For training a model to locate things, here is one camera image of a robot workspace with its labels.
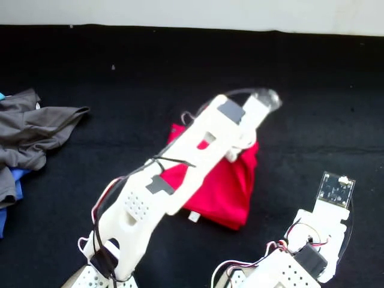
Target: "black fabric surface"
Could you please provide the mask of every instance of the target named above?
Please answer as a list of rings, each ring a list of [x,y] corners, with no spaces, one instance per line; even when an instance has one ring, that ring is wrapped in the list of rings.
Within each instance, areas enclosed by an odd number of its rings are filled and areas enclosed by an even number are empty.
[[[183,110],[249,86],[274,88],[284,104],[258,132],[247,225],[165,217],[137,267],[140,287],[207,287],[221,261],[258,259],[313,207],[324,170],[357,183],[354,232],[323,287],[383,286],[384,39],[102,26],[3,26],[0,37],[1,92],[33,87],[43,106],[91,108],[22,179],[0,241],[2,288],[63,284],[85,264],[76,241],[104,186],[158,152]]]

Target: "perforated plastic bracket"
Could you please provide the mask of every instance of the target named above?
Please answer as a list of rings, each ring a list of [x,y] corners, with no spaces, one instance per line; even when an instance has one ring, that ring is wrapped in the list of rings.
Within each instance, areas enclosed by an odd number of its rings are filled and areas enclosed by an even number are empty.
[[[244,272],[240,269],[237,269],[231,275],[230,281],[228,281],[226,288],[240,288],[241,284],[245,281],[247,277]]]
[[[100,275],[91,265],[88,265],[84,268],[71,288],[112,288],[113,286],[110,281],[111,280]],[[138,288],[133,276],[126,282],[118,283],[117,286],[123,288]]]
[[[255,287],[320,288],[320,284],[289,253],[275,250],[240,286]]]
[[[95,268],[88,265],[79,275],[72,288],[105,288],[108,287],[108,279],[100,275]]]

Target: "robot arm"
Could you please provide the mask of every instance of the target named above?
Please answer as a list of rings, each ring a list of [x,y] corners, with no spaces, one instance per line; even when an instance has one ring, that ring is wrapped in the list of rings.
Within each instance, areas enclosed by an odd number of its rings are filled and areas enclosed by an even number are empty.
[[[256,140],[256,128],[279,106],[280,99],[272,90],[254,90],[242,107],[218,95],[158,155],[111,182],[92,210],[95,229],[82,238],[84,248],[79,245],[89,266],[72,287],[118,287],[133,281],[131,274],[164,214],[178,212],[223,157],[235,161],[242,147],[249,145],[250,139]],[[198,148],[202,141],[208,143],[205,149]],[[175,191],[159,175],[179,164],[188,167]]]
[[[270,242],[257,262],[231,261],[215,287],[319,288],[319,282],[329,281],[352,232],[351,225],[344,240],[347,227],[341,220],[352,217],[348,207],[353,208],[354,186],[355,180],[325,172],[313,211],[298,211],[285,233],[286,241]],[[272,245],[275,250],[269,253]]]

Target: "red shirt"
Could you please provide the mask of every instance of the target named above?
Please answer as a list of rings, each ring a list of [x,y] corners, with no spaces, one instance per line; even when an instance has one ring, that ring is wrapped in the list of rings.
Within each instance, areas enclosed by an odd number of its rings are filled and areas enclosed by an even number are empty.
[[[168,143],[185,130],[184,126],[172,124]],[[250,197],[254,186],[254,169],[259,144],[245,150],[231,163],[223,158],[205,177],[202,186],[184,205],[221,225],[238,230],[248,218]],[[177,189],[185,176],[184,164],[164,171],[161,177]]]

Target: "clothing pile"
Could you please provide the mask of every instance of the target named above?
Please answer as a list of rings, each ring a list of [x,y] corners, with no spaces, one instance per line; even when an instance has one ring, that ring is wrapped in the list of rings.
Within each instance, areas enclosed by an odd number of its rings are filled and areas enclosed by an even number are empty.
[[[42,107],[33,89],[0,98],[0,238],[6,207],[23,198],[20,178],[46,164],[46,151],[63,145],[89,108]]]

